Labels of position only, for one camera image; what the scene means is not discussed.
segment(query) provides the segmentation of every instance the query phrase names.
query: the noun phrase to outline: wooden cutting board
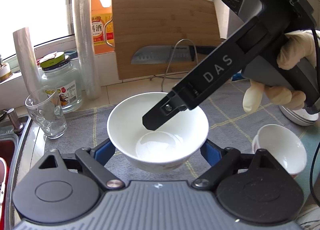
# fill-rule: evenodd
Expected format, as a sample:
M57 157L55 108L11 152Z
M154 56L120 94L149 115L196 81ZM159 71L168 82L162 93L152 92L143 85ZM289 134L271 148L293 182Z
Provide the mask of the wooden cutting board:
M167 64L131 64L134 53L150 45L191 39L198 46L221 43L214 4L207 0L112 0L119 79L163 74ZM189 71L195 62L170 65L169 73Z

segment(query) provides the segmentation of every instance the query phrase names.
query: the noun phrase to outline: green jar lid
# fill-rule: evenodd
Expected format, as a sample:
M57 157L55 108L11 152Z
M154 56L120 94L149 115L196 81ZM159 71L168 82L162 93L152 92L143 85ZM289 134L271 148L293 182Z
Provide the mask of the green jar lid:
M53 52L50 53L46 56L44 56L41 60L40 60L40 67L42 68L47 68L47 67L51 67L53 65L58 64L59 62L63 61L65 59L64 57L64 52Z

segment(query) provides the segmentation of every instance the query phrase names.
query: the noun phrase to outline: white glove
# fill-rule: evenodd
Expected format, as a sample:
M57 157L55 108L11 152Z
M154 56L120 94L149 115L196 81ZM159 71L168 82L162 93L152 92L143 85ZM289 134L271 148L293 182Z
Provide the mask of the white glove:
M277 58L279 68L289 70L303 57L316 67L316 49L311 31L294 31L286 34L289 41L281 48ZM306 99L302 91L290 91L283 86L269 87L250 80L251 86L244 94L243 109L246 113L255 112L262 100L263 92L273 104L283 105L291 110L303 108Z

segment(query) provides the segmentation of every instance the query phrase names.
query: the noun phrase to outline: drinking glass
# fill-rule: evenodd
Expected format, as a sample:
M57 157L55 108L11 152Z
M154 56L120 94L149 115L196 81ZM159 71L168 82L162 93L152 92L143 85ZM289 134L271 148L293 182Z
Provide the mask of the drinking glass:
M50 139L63 135L67 128L57 89L44 86L34 91L25 102L30 117Z

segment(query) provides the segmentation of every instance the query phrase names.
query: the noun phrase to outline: black circular cover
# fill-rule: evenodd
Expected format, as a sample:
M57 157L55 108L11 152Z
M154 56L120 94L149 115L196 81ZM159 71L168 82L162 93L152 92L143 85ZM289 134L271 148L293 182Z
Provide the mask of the black circular cover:
M39 223L60 223L77 218L99 198L97 184L67 169L30 171L17 185L13 203L18 212Z
M268 168L227 177L217 188L217 198L236 219L259 225L293 220L303 204L302 190L290 175Z

